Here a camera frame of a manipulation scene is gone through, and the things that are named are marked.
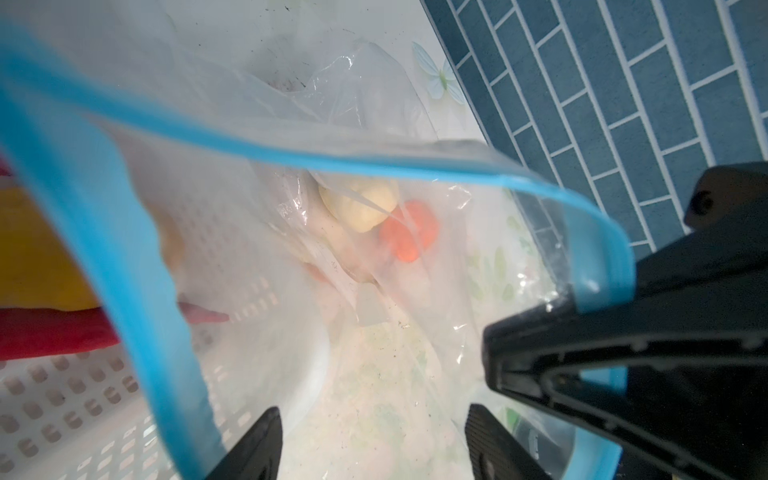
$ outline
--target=ziplock bag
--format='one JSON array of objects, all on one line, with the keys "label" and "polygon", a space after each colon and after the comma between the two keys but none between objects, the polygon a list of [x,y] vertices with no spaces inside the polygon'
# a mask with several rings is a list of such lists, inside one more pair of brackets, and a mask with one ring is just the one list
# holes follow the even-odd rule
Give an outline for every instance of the ziplock bag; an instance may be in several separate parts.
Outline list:
[{"label": "ziplock bag", "polygon": [[[412,90],[394,101],[381,95],[391,84],[361,83],[355,68],[392,62],[370,44],[336,56],[346,70],[331,62],[310,89],[282,94],[132,33],[109,4],[9,9],[2,155],[122,345],[78,357],[69,378],[26,376],[60,359],[4,366],[4,408],[45,406],[11,428],[8,472],[203,478],[277,405],[282,478],[467,478],[466,408],[499,401],[482,384],[483,326],[541,303],[590,311],[633,295],[627,238],[593,204],[483,145],[391,131],[419,131],[406,126],[425,115]],[[554,241],[531,235],[519,201],[538,202]],[[144,205],[183,238],[172,275]],[[190,331],[178,300],[230,322]],[[151,415],[110,400],[102,382],[124,395],[135,384],[115,359],[130,361]],[[108,381],[92,375],[96,360]]]}]

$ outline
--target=plastic bag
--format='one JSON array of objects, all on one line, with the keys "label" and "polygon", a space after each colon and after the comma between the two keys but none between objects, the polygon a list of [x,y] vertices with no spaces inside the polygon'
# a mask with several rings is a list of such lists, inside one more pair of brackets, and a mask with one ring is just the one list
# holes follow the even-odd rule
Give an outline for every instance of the plastic bag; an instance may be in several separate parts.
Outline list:
[{"label": "plastic bag", "polygon": [[[375,431],[374,450],[388,452],[388,461],[363,461],[364,472],[462,478],[461,424],[482,388],[482,328],[539,303],[573,300],[588,311],[631,298],[634,263],[615,223],[483,145],[424,142],[433,133],[423,107],[375,46],[347,44],[306,90],[282,94],[189,54],[162,28],[139,27],[109,4],[33,3],[4,8],[68,63],[3,28],[2,121],[16,125],[0,138],[3,153],[103,299],[186,478],[202,478],[223,454],[216,405],[247,406],[247,424],[275,404],[291,439],[281,475],[304,472],[291,460],[303,451],[300,439],[318,442],[323,428],[350,425],[360,435]],[[559,202],[547,210],[562,222],[560,241],[544,259],[509,189]],[[141,241],[156,237],[135,194],[162,205],[190,242],[177,290],[234,318],[217,331],[226,348],[213,355],[196,359],[189,347],[174,287],[152,254],[157,241]],[[323,208],[330,215],[318,227]],[[254,290],[273,296],[251,302]],[[344,302],[318,310],[318,291],[338,291]],[[343,321],[345,304],[362,327]],[[393,359],[406,353],[407,362],[366,369],[383,361],[372,349],[390,346]],[[229,379],[217,376],[221,366]],[[408,385],[390,385],[408,371]],[[368,391],[396,404],[354,396],[379,374],[380,389]],[[344,418],[321,425],[324,408]],[[398,428],[388,429],[393,422]],[[313,427],[314,435],[290,437]],[[221,434],[227,447],[237,440],[229,429]],[[371,446],[360,435],[356,452]],[[447,457],[417,465],[437,452]],[[320,456],[312,472],[331,462],[343,476],[353,457]]]}]

